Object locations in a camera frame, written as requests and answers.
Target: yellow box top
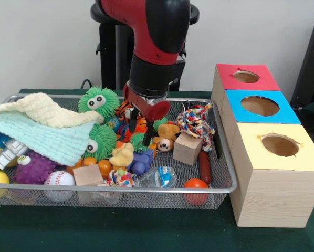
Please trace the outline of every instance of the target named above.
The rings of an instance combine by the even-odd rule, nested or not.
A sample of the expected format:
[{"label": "yellow box top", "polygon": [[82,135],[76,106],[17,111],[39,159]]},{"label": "yellow box top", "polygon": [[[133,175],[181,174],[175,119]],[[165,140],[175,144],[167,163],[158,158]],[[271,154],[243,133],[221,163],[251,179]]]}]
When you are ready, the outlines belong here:
[{"label": "yellow box top", "polygon": [[238,123],[253,169],[314,171],[314,143],[297,124]]}]

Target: circular hole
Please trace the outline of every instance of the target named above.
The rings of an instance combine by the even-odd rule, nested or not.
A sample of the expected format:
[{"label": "circular hole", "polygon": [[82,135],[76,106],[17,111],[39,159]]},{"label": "circular hole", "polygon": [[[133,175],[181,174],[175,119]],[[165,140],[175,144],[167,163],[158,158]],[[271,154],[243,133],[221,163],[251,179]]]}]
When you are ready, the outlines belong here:
[{"label": "circular hole", "polygon": [[261,96],[249,96],[241,101],[241,106],[254,114],[264,117],[273,116],[279,112],[279,105],[269,98]]},{"label": "circular hole", "polygon": [[260,79],[259,75],[249,71],[236,71],[233,77],[243,83],[256,83]]},{"label": "circular hole", "polygon": [[299,144],[293,139],[279,134],[269,134],[262,138],[263,146],[278,156],[292,156],[299,150]]}]

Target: white wall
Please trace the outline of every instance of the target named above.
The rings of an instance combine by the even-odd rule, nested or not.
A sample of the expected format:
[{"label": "white wall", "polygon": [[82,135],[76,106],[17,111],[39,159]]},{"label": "white wall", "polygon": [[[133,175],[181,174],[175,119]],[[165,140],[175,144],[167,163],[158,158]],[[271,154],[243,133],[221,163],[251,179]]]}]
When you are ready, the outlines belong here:
[{"label": "white wall", "polygon": [[[20,88],[100,83],[94,0],[0,0],[0,102]],[[314,25],[314,0],[192,0],[182,90],[212,88],[216,63],[266,64],[291,98]]]}]

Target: red box top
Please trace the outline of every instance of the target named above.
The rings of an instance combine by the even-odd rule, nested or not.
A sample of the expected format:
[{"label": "red box top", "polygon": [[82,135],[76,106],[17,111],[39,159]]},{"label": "red box top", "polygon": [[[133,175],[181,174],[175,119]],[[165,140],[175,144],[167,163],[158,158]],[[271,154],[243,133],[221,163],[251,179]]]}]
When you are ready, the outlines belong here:
[{"label": "red box top", "polygon": [[274,77],[265,65],[217,64],[225,89],[280,91]]}]

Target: light blue towel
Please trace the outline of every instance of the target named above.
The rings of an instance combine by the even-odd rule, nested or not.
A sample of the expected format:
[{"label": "light blue towel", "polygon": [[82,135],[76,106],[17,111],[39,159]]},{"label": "light blue towel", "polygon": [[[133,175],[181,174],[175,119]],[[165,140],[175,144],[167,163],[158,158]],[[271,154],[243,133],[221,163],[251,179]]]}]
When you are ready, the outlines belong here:
[{"label": "light blue towel", "polygon": [[72,128],[41,125],[20,112],[0,113],[0,133],[60,164],[74,166],[84,154],[95,122]]}]

